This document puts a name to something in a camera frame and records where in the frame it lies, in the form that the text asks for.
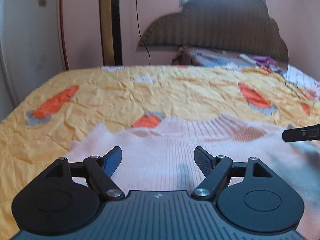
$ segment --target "wrinkled fabric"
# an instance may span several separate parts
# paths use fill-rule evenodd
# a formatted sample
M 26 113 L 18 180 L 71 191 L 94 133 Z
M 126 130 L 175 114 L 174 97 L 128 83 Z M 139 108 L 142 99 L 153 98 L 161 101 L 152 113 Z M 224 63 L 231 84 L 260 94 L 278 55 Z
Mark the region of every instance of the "wrinkled fabric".
M 268 109 L 271 107 L 271 100 L 265 99 L 259 92 L 243 83 L 239 83 L 238 85 L 241 94 L 247 99 L 249 104 L 262 109 Z
M 264 57 L 264 56 L 255 56 L 253 59 L 261 66 L 265 66 L 267 68 L 270 67 L 270 65 L 277 65 L 277 62 L 271 58 L 271 57 Z
M 307 92 L 315 99 L 320 100 L 320 82 L 317 81 L 315 87 L 308 89 Z
M 78 89 L 79 86 L 71 86 L 58 93 L 39 106 L 38 109 L 34 110 L 33 115 L 37 119 L 43 119 L 51 114 L 56 114 L 64 103 L 70 101 L 70 98 L 78 91 Z
M 136 82 L 150 77 L 153 82 Z M 238 83 L 254 89 L 278 109 L 271 116 L 249 107 Z M 26 112 L 71 86 L 78 91 L 47 124 L 26 126 Z M 310 117 L 301 104 L 308 105 Z M 296 87 L 286 86 L 274 73 L 248 68 L 126 67 L 115 71 L 87 69 L 63 72 L 33 91 L 0 124 L 0 239 L 12 237 L 18 227 L 11 214 L 14 196 L 73 141 L 83 140 L 103 123 L 114 133 L 130 128 L 147 111 L 190 121 L 212 119 L 225 112 L 242 121 L 286 127 L 320 123 L 320 104 L 309 101 Z
M 288 66 L 285 80 L 307 90 L 317 87 L 317 81 L 314 78 L 291 65 Z

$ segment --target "tower fan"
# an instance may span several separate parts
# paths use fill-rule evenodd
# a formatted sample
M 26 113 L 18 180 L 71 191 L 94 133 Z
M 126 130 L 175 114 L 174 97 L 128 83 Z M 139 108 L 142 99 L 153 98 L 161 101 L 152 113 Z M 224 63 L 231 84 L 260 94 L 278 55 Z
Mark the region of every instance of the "tower fan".
M 104 65 L 122 65 L 119 0 L 99 0 Z

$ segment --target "ribbed plastic surface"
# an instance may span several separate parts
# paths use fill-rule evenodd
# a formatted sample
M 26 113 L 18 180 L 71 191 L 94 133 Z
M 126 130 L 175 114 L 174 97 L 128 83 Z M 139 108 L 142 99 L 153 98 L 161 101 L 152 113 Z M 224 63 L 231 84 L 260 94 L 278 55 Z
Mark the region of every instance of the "ribbed plastic surface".
M 208 176 L 209 173 L 212 171 L 211 168 L 211 160 L 207 158 L 198 147 L 195 150 L 195 163 L 201 170 L 204 176 Z
M 102 167 L 109 178 L 111 178 L 122 160 L 122 150 L 120 147 L 114 147 L 110 152 L 112 152 L 112 154 L 105 160 L 104 166 Z
M 13 239 L 302 240 L 303 238 L 295 231 L 278 236 L 258 236 L 242 232 L 222 220 L 211 203 L 193 200 L 186 191 L 132 191 L 123 201 L 107 203 L 94 222 L 77 232 L 63 236 L 37 236 L 22 231 Z

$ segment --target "orange pattern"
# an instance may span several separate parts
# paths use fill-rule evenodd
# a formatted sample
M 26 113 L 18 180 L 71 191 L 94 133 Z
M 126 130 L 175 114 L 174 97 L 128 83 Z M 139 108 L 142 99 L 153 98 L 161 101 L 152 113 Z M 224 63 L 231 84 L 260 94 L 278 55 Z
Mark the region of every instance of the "orange pattern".
M 301 103 L 301 107 L 307 116 L 311 116 L 310 107 L 307 104 Z
M 38 119 L 42 119 L 48 115 L 56 114 L 64 103 L 71 100 L 71 97 L 78 89 L 79 86 L 71 86 L 53 98 L 48 99 L 38 109 L 33 111 L 33 115 Z
M 145 114 L 139 120 L 137 120 L 132 127 L 146 127 L 146 128 L 156 128 L 158 124 L 161 123 L 161 119 L 152 114 Z
M 315 97 L 314 97 L 314 96 L 312 96 L 312 95 L 310 95 L 310 93 L 309 93 L 309 92 L 307 92 L 307 91 L 303 92 L 303 94 L 304 94 L 304 96 L 305 96 L 307 99 L 309 99 L 309 100 L 313 100 L 313 99 L 315 99 Z
M 265 99 L 259 92 L 248 87 L 244 83 L 238 83 L 241 94 L 248 103 L 258 108 L 268 109 L 271 107 L 271 100 Z
M 260 67 L 261 70 L 265 71 L 265 72 L 268 72 L 268 73 L 273 73 L 273 71 L 271 69 L 268 69 L 267 67 L 265 66 L 261 66 Z
M 182 69 L 186 69 L 186 68 L 188 68 L 187 66 L 185 66 L 185 65 L 176 65 L 176 67 L 178 67 L 178 68 L 182 68 Z

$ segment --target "pink knit sweater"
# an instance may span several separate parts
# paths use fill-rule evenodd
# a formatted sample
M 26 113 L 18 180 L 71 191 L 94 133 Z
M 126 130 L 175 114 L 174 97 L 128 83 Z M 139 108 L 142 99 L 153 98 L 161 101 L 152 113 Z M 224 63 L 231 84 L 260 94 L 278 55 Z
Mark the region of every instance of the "pink knit sweater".
M 196 146 L 235 162 L 247 162 L 255 156 L 301 195 L 305 212 L 298 232 L 319 240 L 320 163 L 310 162 L 308 153 L 284 143 L 283 130 L 265 123 L 242 122 L 226 114 L 201 122 L 167 117 L 155 129 L 134 128 L 116 134 L 99 124 L 81 143 L 75 143 L 66 157 L 69 162 L 80 162 L 120 146 L 122 162 L 112 179 L 127 194 L 129 190 L 192 192 L 204 179 L 193 159 Z M 231 183 L 241 180 L 234 178 Z

